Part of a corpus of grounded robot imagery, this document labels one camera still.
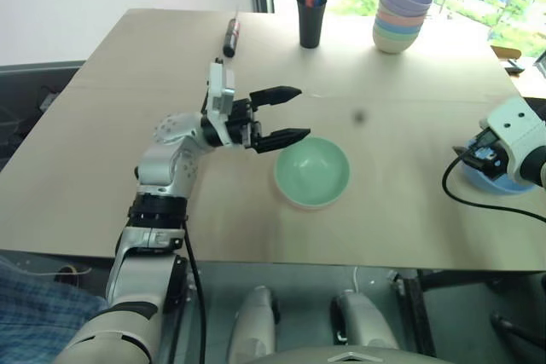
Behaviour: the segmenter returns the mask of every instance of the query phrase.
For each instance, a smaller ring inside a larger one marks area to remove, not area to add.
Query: blue bowl
[[[383,19],[380,19],[379,17],[375,18],[375,24],[385,30],[388,30],[389,32],[398,33],[398,34],[415,34],[418,33],[421,29],[421,26],[396,26],[392,25],[391,23],[387,23]]]
[[[485,158],[491,150],[489,148],[481,148],[477,155],[479,157]],[[490,179],[483,172],[475,170],[471,166],[468,166],[462,163],[462,172],[468,181],[473,184],[476,188],[481,189],[482,191],[489,192],[490,194],[495,195],[516,195],[522,194],[527,191],[531,191],[535,188],[535,185],[520,185],[517,182],[512,181],[508,178],[508,175],[503,174],[498,177],[496,180]]]

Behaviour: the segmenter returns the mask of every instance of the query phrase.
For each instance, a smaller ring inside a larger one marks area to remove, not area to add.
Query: stacked bowls
[[[433,0],[379,0],[374,43],[386,53],[406,50],[419,36]]]

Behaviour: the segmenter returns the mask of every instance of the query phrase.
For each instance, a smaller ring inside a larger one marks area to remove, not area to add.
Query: black cup
[[[299,44],[314,49],[321,41],[322,17],[328,0],[321,0],[318,6],[308,8],[305,0],[296,0],[299,12]]]

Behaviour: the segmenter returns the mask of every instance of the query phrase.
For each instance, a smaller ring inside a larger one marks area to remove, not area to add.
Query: plaid shirt
[[[107,307],[73,286],[0,264],[0,363],[50,363],[77,330]]]

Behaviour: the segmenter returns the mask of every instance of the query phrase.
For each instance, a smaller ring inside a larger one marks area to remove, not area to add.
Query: black cable
[[[186,240],[186,250],[188,251],[189,265],[191,266],[191,271],[194,274],[195,288],[197,290],[197,299],[199,300],[199,314],[200,314],[200,321],[201,321],[199,364],[205,364],[205,350],[206,350],[205,295],[203,293],[203,287],[201,286],[201,280],[199,276],[199,270],[197,270],[197,263],[195,262],[194,251],[191,248],[191,243],[189,242],[188,225],[186,224],[185,220],[182,222],[182,227],[184,229],[184,239]]]
[[[513,213],[519,213],[521,215],[525,215],[526,217],[534,217],[535,219],[538,219],[541,222],[546,223],[546,217],[541,217],[540,215],[537,215],[532,212],[523,211],[521,209],[516,208],[507,208],[506,206],[496,206],[496,205],[486,205],[486,204],[477,204],[475,202],[470,202],[469,200],[464,200],[459,198],[458,196],[455,196],[448,188],[447,188],[447,178],[450,175],[451,171],[455,166],[461,162],[461,160],[468,155],[471,152],[470,149],[459,155],[455,160],[445,169],[444,176],[442,176],[442,188],[444,189],[445,194],[452,198],[453,200],[456,200],[457,202],[461,202],[464,205],[470,205],[475,206],[477,208],[484,208],[484,209],[492,209],[495,211],[506,211],[506,212],[513,212]]]

